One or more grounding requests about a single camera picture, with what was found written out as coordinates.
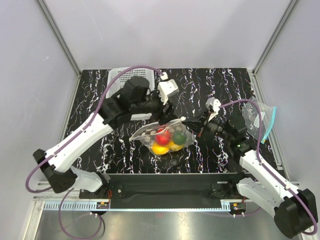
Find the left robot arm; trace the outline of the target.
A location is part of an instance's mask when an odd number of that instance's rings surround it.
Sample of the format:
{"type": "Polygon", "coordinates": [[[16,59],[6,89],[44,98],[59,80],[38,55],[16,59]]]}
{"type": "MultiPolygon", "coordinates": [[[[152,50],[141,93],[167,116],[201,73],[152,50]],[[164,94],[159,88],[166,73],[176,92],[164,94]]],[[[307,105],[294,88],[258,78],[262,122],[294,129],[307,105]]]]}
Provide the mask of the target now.
{"type": "Polygon", "coordinates": [[[103,198],[108,193],[108,178],[73,167],[75,160],[98,140],[138,117],[153,117],[160,124],[173,120],[174,108],[169,97],[179,92],[177,83],[173,79],[161,81],[153,91],[149,86],[146,78],[133,76],[111,97],[103,97],[98,111],[63,141],[51,149],[37,149],[33,153],[56,194],[76,188],[103,198]]]}

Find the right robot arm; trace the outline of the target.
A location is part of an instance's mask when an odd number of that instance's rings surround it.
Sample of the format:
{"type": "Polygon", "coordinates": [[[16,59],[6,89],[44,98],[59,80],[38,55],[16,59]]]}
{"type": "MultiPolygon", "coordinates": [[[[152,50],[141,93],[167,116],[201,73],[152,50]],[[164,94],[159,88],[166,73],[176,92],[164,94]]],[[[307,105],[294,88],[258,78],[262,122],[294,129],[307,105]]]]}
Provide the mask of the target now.
{"type": "Polygon", "coordinates": [[[246,139],[247,127],[240,115],[233,115],[221,124],[209,117],[187,120],[183,124],[199,137],[221,137],[229,156],[251,176],[238,173],[227,185],[228,195],[252,200],[274,220],[280,232],[289,239],[299,234],[307,235],[307,229],[317,229],[318,212],[315,195],[299,189],[277,172],[246,139]]]}

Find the yellow orange fruit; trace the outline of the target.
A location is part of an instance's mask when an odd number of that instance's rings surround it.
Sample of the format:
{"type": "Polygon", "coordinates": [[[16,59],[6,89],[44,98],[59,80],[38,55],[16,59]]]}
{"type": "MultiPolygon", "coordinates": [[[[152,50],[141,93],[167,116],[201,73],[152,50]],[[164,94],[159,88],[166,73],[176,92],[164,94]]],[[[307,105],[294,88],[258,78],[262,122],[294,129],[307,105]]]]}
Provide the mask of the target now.
{"type": "Polygon", "coordinates": [[[174,151],[174,152],[177,152],[177,151],[183,149],[183,148],[184,148],[184,145],[178,145],[178,144],[175,144],[173,141],[170,141],[170,142],[168,143],[167,147],[168,147],[170,150],[172,150],[172,151],[174,151]]]}

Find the green lime fruit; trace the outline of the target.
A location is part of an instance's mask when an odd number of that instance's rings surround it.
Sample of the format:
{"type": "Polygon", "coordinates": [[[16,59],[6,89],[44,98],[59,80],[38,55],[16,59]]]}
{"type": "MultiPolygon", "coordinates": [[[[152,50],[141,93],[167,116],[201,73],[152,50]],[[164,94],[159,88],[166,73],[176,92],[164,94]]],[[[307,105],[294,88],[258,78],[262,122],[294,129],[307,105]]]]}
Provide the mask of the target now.
{"type": "Polygon", "coordinates": [[[172,134],[171,140],[175,145],[182,146],[187,141],[187,137],[183,132],[176,131],[172,134]]]}

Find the yellow lemon fruit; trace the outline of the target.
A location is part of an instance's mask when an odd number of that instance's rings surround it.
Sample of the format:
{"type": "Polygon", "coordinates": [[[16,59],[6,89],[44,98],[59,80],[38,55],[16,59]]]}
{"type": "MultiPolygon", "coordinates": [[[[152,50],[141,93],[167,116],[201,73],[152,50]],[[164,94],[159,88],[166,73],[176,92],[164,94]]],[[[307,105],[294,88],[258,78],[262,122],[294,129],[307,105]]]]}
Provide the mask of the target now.
{"type": "Polygon", "coordinates": [[[151,147],[151,150],[155,155],[164,155],[169,152],[170,148],[155,143],[151,147]]]}

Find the clear dotted zip bag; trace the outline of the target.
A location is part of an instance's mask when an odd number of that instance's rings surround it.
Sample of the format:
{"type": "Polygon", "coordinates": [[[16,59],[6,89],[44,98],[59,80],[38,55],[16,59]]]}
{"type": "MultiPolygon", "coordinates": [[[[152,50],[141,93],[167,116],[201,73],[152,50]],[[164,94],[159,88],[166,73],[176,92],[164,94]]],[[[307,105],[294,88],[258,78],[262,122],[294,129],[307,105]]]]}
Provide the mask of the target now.
{"type": "Polygon", "coordinates": [[[155,156],[178,152],[193,145],[196,136],[184,125],[185,117],[171,120],[165,124],[150,123],[139,128],[130,141],[139,141],[155,156]]]}

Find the red apple fruit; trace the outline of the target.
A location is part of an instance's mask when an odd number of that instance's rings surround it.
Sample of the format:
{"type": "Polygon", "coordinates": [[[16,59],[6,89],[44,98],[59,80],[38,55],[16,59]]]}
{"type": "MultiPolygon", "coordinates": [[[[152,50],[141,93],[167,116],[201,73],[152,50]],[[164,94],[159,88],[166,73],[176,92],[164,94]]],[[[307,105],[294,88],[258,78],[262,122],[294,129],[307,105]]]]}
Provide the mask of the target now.
{"type": "Polygon", "coordinates": [[[155,136],[155,142],[160,146],[166,146],[171,141],[171,133],[168,130],[165,130],[161,134],[155,136]]]}

